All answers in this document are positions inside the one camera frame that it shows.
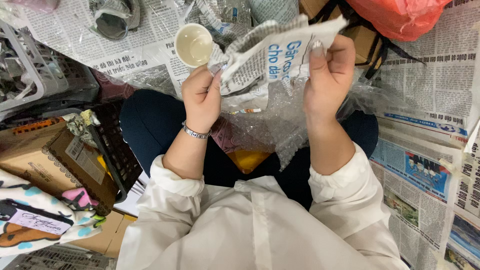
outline left hand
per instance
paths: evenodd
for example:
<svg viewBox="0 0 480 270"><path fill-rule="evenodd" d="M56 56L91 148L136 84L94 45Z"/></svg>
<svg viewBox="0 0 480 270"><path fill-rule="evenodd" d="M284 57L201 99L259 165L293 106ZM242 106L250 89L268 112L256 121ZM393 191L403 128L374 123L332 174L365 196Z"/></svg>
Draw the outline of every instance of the left hand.
<svg viewBox="0 0 480 270"><path fill-rule="evenodd" d="M220 115L220 75L210 75L207 65L196 68L182 83L181 91L191 130L207 134Z"/></svg>

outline silver watch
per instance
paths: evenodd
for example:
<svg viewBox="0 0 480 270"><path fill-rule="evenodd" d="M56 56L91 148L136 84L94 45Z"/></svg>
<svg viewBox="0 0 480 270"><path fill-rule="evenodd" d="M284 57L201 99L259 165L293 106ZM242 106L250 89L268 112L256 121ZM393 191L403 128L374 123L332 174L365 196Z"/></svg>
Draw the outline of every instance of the silver watch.
<svg viewBox="0 0 480 270"><path fill-rule="evenodd" d="M185 125L185 122L186 122L186 120L182 122L183 131L185 131L188 135L190 135L192 137L199 138L199 139L207 139L212 134L211 129L210 129L210 132L207 133L207 134L196 133L195 131L188 128L187 125Z"/></svg>

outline fingernail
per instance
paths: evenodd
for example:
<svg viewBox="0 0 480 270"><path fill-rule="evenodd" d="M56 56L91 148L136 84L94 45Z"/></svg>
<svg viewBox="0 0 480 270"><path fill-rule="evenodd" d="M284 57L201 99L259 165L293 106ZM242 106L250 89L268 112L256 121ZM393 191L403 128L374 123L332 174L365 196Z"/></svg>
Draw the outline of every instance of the fingernail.
<svg viewBox="0 0 480 270"><path fill-rule="evenodd" d="M316 56L316 57L325 56L324 46L323 46L323 44L322 44L321 41L316 40L316 41L313 42L313 45L312 45L312 53L313 53L313 55Z"/></svg>

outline patterned fabric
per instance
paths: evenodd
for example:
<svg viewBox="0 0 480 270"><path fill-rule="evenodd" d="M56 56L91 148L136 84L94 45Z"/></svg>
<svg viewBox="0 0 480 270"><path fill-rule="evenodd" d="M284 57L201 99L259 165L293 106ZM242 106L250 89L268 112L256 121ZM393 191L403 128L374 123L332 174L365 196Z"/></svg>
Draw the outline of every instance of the patterned fabric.
<svg viewBox="0 0 480 270"><path fill-rule="evenodd" d="M102 231L106 221L91 211L98 202L84 188L67 191L62 201L41 191L27 180L0 170L0 200L13 200L73 221L64 234L56 235L0 221L0 257L31 252L56 243L88 238Z"/></svg>

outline red plastic bag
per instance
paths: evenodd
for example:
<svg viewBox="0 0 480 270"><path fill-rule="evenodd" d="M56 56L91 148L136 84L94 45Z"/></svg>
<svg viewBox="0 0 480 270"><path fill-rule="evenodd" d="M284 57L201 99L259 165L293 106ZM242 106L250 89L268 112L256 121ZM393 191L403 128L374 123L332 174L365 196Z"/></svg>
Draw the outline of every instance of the red plastic bag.
<svg viewBox="0 0 480 270"><path fill-rule="evenodd" d="M430 31L451 0L347 0L382 35L413 41Z"/></svg>

